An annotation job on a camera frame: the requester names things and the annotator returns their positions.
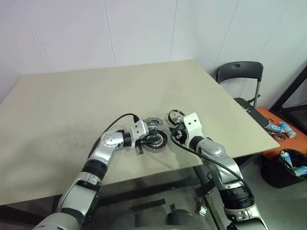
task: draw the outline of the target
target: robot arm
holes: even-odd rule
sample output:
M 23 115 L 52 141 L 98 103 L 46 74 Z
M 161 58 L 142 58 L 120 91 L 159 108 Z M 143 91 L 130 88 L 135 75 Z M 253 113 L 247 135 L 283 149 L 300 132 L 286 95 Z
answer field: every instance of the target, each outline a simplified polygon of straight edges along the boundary
M 202 156 L 202 162 L 209 167 L 224 203 L 224 212 L 232 221 L 227 229 L 268 230 L 238 165 L 226 154 L 221 144 L 210 138 L 204 138 L 196 113 L 185 116 L 183 123 L 179 124 L 175 130 L 181 130 L 181 133 L 184 133 L 184 138 L 175 144 L 180 145 L 181 142 L 186 148 L 198 153 Z
M 101 182 L 107 172 L 114 151 L 135 147 L 135 142 L 149 133 L 147 125 L 139 120 L 130 132 L 105 132 L 97 142 L 82 171 L 61 197 L 57 212 L 46 217 L 34 229 L 78 230 L 93 216 L 98 202 Z

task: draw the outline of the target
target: gear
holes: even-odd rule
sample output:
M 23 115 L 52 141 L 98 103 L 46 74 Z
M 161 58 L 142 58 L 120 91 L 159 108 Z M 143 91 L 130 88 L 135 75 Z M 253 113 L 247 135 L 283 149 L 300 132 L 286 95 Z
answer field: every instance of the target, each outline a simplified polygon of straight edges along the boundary
M 242 109 L 244 109 L 245 112 L 247 112 L 248 114 L 251 112 L 251 109 L 248 108 L 248 107 L 244 107 L 244 106 L 241 106 Z
M 274 125 L 274 122 L 273 122 L 273 120 L 272 120 L 272 119 L 267 118 L 267 120 L 268 120 L 269 124 Z
M 144 120 L 149 130 L 156 130 L 163 125 L 163 121 L 158 117 L 149 117 Z

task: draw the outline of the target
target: black cable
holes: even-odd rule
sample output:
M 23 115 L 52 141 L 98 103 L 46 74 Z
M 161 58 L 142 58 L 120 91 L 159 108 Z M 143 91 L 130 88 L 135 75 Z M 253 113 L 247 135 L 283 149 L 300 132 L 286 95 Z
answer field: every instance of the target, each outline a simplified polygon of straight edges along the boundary
M 131 113 L 129 113 L 129 114 L 124 114 L 124 115 L 120 116 L 119 118 L 117 118 L 115 121 L 113 121 L 113 122 L 102 132 L 101 135 L 103 135 L 105 132 L 107 132 L 117 121 L 119 121 L 119 120 L 122 119 L 123 117 L 129 116 L 129 115 L 133 116 L 133 121 L 134 121 L 134 122 L 139 121 L 138 116 L 136 116 L 135 114 L 131 114 Z M 100 142 L 100 137 L 99 137 L 99 138 L 97 139 L 97 141 L 94 143 L 94 145 L 93 145 L 93 147 L 92 147 L 92 150 L 91 150 L 90 153 L 88 154 L 88 158 L 90 158 L 91 154 L 92 154 L 92 153 L 94 152 L 94 150 L 97 148 L 97 146 L 98 146 L 98 144 L 99 144 L 99 142 Z
M 254 196 L 253 196 L 253 193 L 251 192 L 250 187 L 248 186 L 248 184 L 247 184 L 238 174 L 236 174 L 234 171 L 232 171 L 231 169 L 229 169 L 229 168 L 226 167 L 225 165 L 223 165 L 223 164 L 221 164 L 221 163 L 219 163 L 219 162 L 217 162 L 217 161 L 215 161 L 215 160 L 212 160 L 212 159 L 210 159 L 209 157 L 207 157 L 207 156 L 205 156 L 205 155 L 199 154 L 199 153 L 197 153 L 197 152 L 195 152 L 195 151 L 193 151 L 193 150 L 191 150 L 191 149 L 188 149 L 188 148 L 186 148 L 185 146 L 182 146 L 181 144 L 179 144 L 178 142 L 176 142 L 176 140 L 174 139 L 174 136 L 173 136 L 173 134 L 174 134 L 175 131 L 177 131 L 177 130 L 174 128 L 173 131 L 171 132 L 171 140 L 174 142 L 175 145 L 179 146 L 180 148 L 182 148 L 182 149 L 184 149 L 184 150 L 186 150 L 186 151 L 188 151 L 188 152 L 190 152 L 190 153 L 193 153 L 193 154 L 196 155 L 196 156 L 199 156 L 199 157 L 201 157 L 201 158 L 204 158 L 204 159 L 206 159 L 207 161 L 210 161 L 211 163 L 217 164 L 218 166 L 222 167 L 223 169 L 229 171 L 233 176 L 235 176 L 239 181 L 241 181 L 241 182 L 243 183 L 243 185 L 247 188 L 249 194 L 250 194 L 252 197 L 254 197 Z

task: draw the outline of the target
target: table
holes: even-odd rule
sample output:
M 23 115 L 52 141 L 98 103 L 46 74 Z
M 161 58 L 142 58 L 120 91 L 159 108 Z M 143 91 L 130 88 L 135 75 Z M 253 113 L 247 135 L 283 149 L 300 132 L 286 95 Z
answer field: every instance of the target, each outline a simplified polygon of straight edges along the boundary
M 204 135 L 233 158 L 279 146 L 194 60 L 36 74 L 22 78 L 0 105 L 0 205 L 66 191 L 120 115 L 165 120 L 175 108 L 196 112 Z M 114 130 L 131 124 L 123 119 Z M 103 184 L 200 164 L 171 141 L 160 153 L 125 149 Z

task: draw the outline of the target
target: orange box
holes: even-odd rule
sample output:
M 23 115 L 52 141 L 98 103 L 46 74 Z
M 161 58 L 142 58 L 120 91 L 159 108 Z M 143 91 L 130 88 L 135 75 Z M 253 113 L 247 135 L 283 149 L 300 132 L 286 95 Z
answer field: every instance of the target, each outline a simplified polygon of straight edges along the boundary
M 274 125 L 279 125 L 279 122 L 282 122 L 283 120 L 279 117 L 272 114 L 270 111 L 268 111 L 266 108 L 257 108 L 258 112 L 261 113 L 265 118 L 272 119 L 274 122 Z M 285 133 L 283 135 L 286 137 L 286 140 L 283 142 L 279 142 L 280 147 L 275 148 L 269 151 L 265 151 L 263 155 L 267 159 L 272 159 L 275 156 L 279 154 L 279 152 L 283 149 L 294 149 L 297 151 L 300 151 L 301 153 L 306 154 L 307 153 L 307 136 L 299 131 L 297 128 L 293 127 L 292 125 L 288 124 L 291 129 L 293 129 L 294 132 L 297 133 L 297 136 L 294 138 L 289 138 Z

